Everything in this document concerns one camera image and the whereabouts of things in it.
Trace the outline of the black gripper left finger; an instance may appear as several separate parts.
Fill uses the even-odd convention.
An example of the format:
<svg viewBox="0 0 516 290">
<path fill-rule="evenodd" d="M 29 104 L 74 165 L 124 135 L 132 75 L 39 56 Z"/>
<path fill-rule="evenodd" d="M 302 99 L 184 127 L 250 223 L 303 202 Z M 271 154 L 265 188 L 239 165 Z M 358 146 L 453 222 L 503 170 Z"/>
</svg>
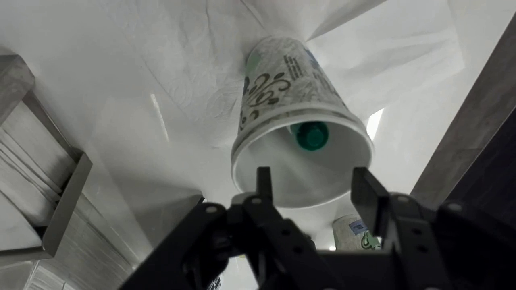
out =
<svg viewBox="0 0 516 290">
<path fill-rule="evenodd" d="M 271 169 L 261 165 L 256 169 L 256 204 L 271 207 L 273 206 L 273 180 Z"/>
</svg>

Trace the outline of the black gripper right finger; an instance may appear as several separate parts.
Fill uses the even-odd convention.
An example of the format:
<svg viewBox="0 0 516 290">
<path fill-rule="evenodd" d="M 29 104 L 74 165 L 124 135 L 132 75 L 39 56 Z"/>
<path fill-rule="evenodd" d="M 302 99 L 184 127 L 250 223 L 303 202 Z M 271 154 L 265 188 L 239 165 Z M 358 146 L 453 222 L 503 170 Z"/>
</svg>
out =
<svg viewBox="0 0 516 290">
<path fill-rule="evenodd" d="M 390 193 L 368 167 L 355 167 L 352 177 L 352 202 L 369 228 L 384 228 Z"/>
</svg>

